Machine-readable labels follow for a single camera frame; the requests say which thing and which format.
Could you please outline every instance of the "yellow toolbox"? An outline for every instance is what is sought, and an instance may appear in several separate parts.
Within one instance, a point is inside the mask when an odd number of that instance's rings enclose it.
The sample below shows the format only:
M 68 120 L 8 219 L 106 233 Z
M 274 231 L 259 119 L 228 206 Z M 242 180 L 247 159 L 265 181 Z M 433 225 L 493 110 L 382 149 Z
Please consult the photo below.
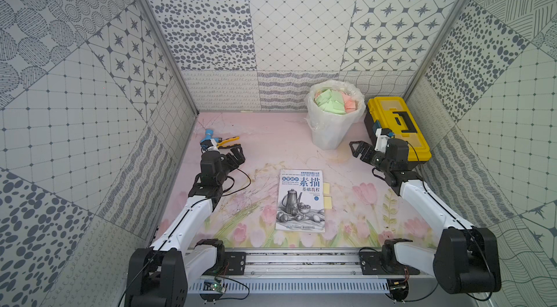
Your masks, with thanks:
M 420 164 L 431 158 L 426 139 L 402 98 L 375 97 L 370 99 L 364 123 L 373 145 L 377 141 L 376 129 L 388 128 L 393 131 L 395 138 L 405 140 L 412 145 L 408 152 L 409 162 Z

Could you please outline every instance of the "green paper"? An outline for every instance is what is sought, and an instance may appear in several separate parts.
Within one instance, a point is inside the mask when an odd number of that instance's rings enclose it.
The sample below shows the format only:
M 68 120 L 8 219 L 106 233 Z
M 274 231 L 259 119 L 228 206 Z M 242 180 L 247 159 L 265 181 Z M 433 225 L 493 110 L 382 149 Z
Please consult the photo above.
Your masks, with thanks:
M 346 110 L 344 109 L 344 104 L 343 103 L 332 102 L 332 107 L 335 110 L 339 110 L 339 111 L 342 111 L 343 113 L 346 113 Z
M 346 111 L 344 110 L 344 105 L 340 104 L 339 102 L 328 101 L 323 103 L 319 106 L 319 108 L 323 111 L 333 114 L 345 114 Z
M 335 102 L 339 102 L 342 103 L 344 106 L 344 99 L 343 99 L 343 95 L 339 92 L 339 91 L 331 91 L 331 100 L 335 101 Z
M 318 106 L 320 106 L 324 102 L 327 102 L 328 100 L 330 100 L 330 98 L 331 98 L 331 90 L 328 89 L 328 90 L 324 91 L 322 94 L 320 94 L 319 96 L 317 96 L 317 99 L 315 100 L 315 102 L 317 103 Z

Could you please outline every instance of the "teapot drawing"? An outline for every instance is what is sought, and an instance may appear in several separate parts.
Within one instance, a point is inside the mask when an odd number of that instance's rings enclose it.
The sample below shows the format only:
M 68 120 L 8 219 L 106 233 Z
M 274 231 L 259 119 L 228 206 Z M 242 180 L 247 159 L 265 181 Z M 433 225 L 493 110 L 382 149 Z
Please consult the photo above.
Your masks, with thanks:
M 281 204 L 286 208 L 286 212 L 290 215 L 296 215 L 298 213 L 298 205 L 300 204 L 300 200 L 302 198 L 302 193 L 297 195 L 297 192 L 292 189 L 288 190 L 288 195 L 284 196 Z

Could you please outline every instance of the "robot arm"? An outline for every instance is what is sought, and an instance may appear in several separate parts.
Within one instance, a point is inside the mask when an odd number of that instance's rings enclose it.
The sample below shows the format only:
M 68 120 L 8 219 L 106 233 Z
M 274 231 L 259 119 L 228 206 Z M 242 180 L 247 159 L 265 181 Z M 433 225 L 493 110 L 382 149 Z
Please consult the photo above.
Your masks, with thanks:
M 409 240 L 385 241 L 381 251 L 384 267 L 408 265 L 419 269 L 435 276 L 449 294 L 499 291 L 501 274 L 495 235 L 453 211 L 409 168 L 406 141 L 393 138 L 388 128 L 377 129 L 376 136 L 375 147 L 363 141 L 351 142 L 352 155 L 361 155 L 362 161 L 383 172 L 386 183 L 414 206 L 440 238 L 436 250 Z
M 197 231 L 203 226 L 223 196 L 229 172 L 245 162 L 241 147 L 222 155 L 214 148 L 205 148 L 201 155 L 201 173 L 189 192 L 189 198 L 170 227 L 149 248 L 139 248 L 131 256 L 128 268 L 128 288 L 124 306 L 183 305 L 188 282 L 198 279 L 206 271 L 218 273 L 225 262 L 222 241 L 200 241 L 193 252 L 186 255 Z

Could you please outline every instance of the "sketch book cover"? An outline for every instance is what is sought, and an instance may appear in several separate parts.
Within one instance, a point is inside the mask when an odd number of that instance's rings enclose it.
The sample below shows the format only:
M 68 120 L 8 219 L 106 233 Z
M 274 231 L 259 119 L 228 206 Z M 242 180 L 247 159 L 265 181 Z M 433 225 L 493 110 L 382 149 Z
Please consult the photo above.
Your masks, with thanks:
M 325 232 L 323 171 L 281 170 L 275 228 Z

